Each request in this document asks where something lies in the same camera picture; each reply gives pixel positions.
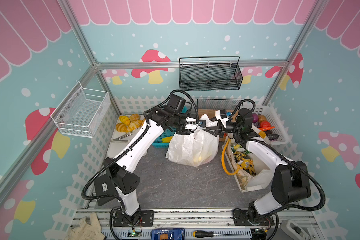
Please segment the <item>screwdriver handle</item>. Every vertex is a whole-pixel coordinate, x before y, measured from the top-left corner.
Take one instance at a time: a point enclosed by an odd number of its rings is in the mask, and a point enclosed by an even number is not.
[[[203,238],[203,237],[213,237],[213,232],[206,232],[202,230],[197,230],[193,232],[193,236],[197,238]]]

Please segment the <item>teal plastic basket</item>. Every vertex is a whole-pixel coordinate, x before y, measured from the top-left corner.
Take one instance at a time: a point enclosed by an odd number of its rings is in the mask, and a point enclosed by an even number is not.
[[[173,137],[173,135],[175,135],[176,133],[176,129],[175,128],[172,128],[173,129],[173,132],[171,132],[169,129],[165,130],[163,132],[163,134],[161,134],[153,143],[152,143],[152,146],[154,147],[157,147],[157,148],[166,148],[169,146],[169,142],[168,143],[163,143],[161,142],[161,140],[164,138],[164,137]]]

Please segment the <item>white plastic basket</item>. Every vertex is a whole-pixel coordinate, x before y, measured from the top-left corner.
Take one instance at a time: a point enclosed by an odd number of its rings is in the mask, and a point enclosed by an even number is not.
[[[62,134],[92,138],[109,106],[107,92],[83,88],[77,82],[51,118]]]
[[[244,105],[244,108],[251,109],[252,105]],[[274,129],[271,129],[271,131],[278,134],[279,138],[275,140],[270,140],[272,145],[286,144],[288,142],[289,136],[273,108],[269,106],[256,105],[254,113],[256,113],[257,115],[264,115],[267,118],[267,121],[271,124],[271,126],[275,127]],[[253,123],[253,125],[255,127],[259,127],[258,122]]]

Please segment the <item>robotic arm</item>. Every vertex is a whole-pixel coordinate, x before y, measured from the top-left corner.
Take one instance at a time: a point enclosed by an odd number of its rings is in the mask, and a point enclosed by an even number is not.
[[[175,92],[183,93],[189,98],[195,110],[196,118],[190,117],[190,111],[181,113],[186,101],[174,95],[173,93]],[[246,108],[239,109],[240,105],[245,101],[252,103],[253,108],[251,110]],[[182,90],[172,91],[165,101],[143,113],[145,122],[140,131],[119,155],[115,156],[108,165],[87,182],[82,190],[82,198],[86,200],[101,197],[118,199],[122,206],[119,211],[122,212],[126,222],[130,226],[134,226],[141,219],[141,212],[136,196],[136,187],[139,185],[140,178],[133,172],[143,153],[166,129],[172,131],[171,127],[173,127],[176,128],[177,134],[190,134],[199,127],[215,136],[222,136],[225,132],[233,133],[237,143],[245,144],[249,151],[257,155],[269,169],[274,171],[271,191],[264,197],[249,204],[246,218],[250,223],[254,225],[262,223],[270,214],[288,207],[297,207],[303,210],[318,210],[322,208],[325,203],[324,192],[316,180],[307,173],[306,165],[301,161],[293,162],[291,159],[285,158],[263,142],[263,139],[251,130],[251,113],[254,107],[255,103],[252,100],[245,99],[236,106],[231,114],[227,113],[226,110],[216,111],[215,117],[211,120],[218,121],[218,125],[206,128],[205,121],[198,119],[198,112],[193,99]],[[236,111],[239,111],[236,122],[232,122],[231,116]],[[86,191],[88,187],[106,169],[110,170],[118,195],[87,196]],[[309,180],[319,190],[321,196],[320,203],[316,207],[311,208],[290,204],[311,195]]]

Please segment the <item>black mounting plate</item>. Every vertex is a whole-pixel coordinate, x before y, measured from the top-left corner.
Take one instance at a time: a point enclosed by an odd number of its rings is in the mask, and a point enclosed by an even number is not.
[[[247,217],[247,210],[246,209],[235,209],[232,212],[233,214],[233,222],[235,223],[235,226],[253,226],[252,223],[250,223],[250,221],[248,220]],[[272,225],[274,225],[274,221],[273,218],[268,218],[269,223]],[[268,221],[265,220],[264,224],[259,224],[259,225],[269,225]]]
[[[141,226],[142,227],[152,227],[154,223],[154,211],[141,211]],[[128,224],[125,222],[125,218],[121,212],[116,212],[116,216],[113,220],[112,226],[114,227],[129,227]]]

